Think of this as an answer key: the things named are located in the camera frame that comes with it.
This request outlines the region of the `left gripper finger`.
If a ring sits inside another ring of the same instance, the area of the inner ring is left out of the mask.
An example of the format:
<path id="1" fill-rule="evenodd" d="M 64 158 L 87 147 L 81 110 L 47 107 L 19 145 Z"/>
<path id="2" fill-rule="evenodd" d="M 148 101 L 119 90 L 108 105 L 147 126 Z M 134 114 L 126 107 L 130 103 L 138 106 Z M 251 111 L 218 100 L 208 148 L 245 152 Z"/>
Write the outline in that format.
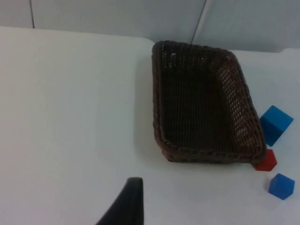
<path id="1" fill-rule="evenodd" d="M 123 189 L 97 222 L 98 225 L 143 225 L 143 179 L 128 178 Z"/>

